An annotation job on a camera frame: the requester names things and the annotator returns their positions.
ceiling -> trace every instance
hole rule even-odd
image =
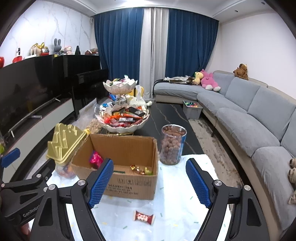
[[[167,7],[229,22],[248,15],[274,12],[263,0],[53,0],[88,16],[127,7]]]

jar of chocolate balls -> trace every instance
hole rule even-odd
[[[163,126],[161,132],[159,159],[163,164],[176,165],[181,159],[187,131],[182,126],[170,124]]]

gray bunny figurine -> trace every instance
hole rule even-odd
[[[62,49],[61,40],[54,39],[54,54],[60,55],[60,50]]]

blue curtain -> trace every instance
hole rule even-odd
[[[170,9],[165,76],[193,76],[205,69],[217,38],[219,21]]]
[[[126,8],[98,14],[94,30],[102,68],[109,78],[139,80],[143,8]]]

curtain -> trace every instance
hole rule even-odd
[[[197,13],[169,10],[166,77],[193,76],[206,68],[217,38],[218,23]]]
[[[94,17],[96,43],[102,68],[109,78],[139,80],[143,8],[126,8]]]
[[[143,97],[152,97],[154,82],[165,77],[165,62],[168,41],[168,15],[165,8],[145,8],[143,16],[140,83]]]

